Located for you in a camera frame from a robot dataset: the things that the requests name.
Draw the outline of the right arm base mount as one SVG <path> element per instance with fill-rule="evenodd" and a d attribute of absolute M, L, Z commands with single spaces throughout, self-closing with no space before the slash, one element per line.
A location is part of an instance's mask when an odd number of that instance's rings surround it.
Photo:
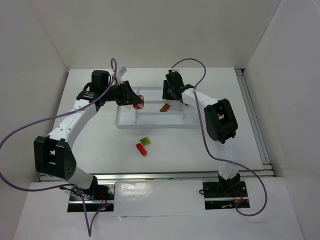
<path fill-rule="evenodd" d="M 198 191 L 204 197 L 206 210 L 225 210 L 238 208 L 250 208 L 250 201 L 246 184 L 241 181 L 238 186 L 227 192 L 223 192 L 219 182 L 203 182 L 202 189 Z"/>

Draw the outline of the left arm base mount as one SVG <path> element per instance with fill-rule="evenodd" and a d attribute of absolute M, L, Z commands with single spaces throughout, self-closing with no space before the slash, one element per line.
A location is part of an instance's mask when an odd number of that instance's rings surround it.
<path fill-rule="evenodd" d="M 68 191 L 69 199 L 67 212 L 68 213 L 83 213 L 83 201 L 80 193 L 75 187 L 60 187 L 60 190 Z M 114 199 L 115 199 L 115 183 L 103 184 L 102 190 L 99 190 L 94 196 L 83 193 L 84 203 L 87 212 L 113 212 L 114 211 Z"/>

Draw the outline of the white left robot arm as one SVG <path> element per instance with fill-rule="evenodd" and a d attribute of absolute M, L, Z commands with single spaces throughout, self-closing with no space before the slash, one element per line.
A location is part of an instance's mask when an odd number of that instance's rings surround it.
<path fill-rule="evenodd" d="M 90 198 L 108 190 L 98 184 L 94 175 L 77 166 L 72 148 L 83 128 L 106 102 L 115 102 L 120 107 L 143 103 L 130 83 L 122 80 L 126 71 L 125 67 L 121 67 L 113 74 L 105 70 L 91 73 L 91 81 L 76 97 L 72 113 L 47 136 L 38 136 L 34 140 L 35 170 L 38 173 L 76 185 L 79 193 Z"/>

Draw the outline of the green lego brick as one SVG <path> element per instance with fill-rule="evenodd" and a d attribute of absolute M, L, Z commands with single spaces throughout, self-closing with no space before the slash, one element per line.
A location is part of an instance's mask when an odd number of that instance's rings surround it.
<path fill-rule="evenodd" d="M 148 137 L 144 137 L 142 139 L 139 140 L 140 141 L 140 144 L 142 146 L 146 146 L 146 145 L 149 145 L 151 143 L 150 139 Z"/>

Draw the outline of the white lego brick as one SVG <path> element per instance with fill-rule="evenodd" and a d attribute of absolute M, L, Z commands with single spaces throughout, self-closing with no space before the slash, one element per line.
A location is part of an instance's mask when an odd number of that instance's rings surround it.
<path fill-rule="evenodd" d="M 133 108 L 133 106 L 132 106 L 132 105 L 125 105 L 125 107 L 126 107 L 128 110 L 130 110 L 130 109 L 132 109 L 132 108 Z"/>

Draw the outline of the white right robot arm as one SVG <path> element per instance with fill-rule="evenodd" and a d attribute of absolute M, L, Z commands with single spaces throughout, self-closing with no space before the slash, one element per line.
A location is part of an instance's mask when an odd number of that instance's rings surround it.
<path fill-rule="evenodd" d="M 184 84 L 178 71 L 169 70 L 163 81 L 162 98 L 179 101 L 197 109 L 205 147 L 214 150 L 213 158 L 219 162 L 218 183 L 224 194 L 231 194 L 240 185 L 241 179 L 234 152 L 234 138 L 238 123 L 228 99 L 210 97 L 190 84 Z"/>

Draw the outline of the red arch lego brick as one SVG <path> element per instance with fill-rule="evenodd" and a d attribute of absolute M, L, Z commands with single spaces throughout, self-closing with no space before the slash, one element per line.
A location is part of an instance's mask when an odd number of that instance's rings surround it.
<path fill-rule="evenodd" d="M 141 94 L 139 94 L 138 97 L 139 97 L 139 99 L 140 99 L 140 102 L 133 105 L 133 108 L 134 108 L 135 110 L 141 110 L 141 109 L 144 108 L 144 105 L 145 105 L 145 103 L 144 103 L 144 101 L 145 101 L 144 96 L 141 95 Z"/>

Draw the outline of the brown lego plate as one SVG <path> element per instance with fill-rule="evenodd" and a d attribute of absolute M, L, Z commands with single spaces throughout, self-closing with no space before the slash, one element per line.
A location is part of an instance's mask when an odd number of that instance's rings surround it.
<path fill-rule="evenodd" d="M 161 113 L 166 113 L 170 109 L 170 105 L 165 103 L 162 108 L 159 110 Z"/>

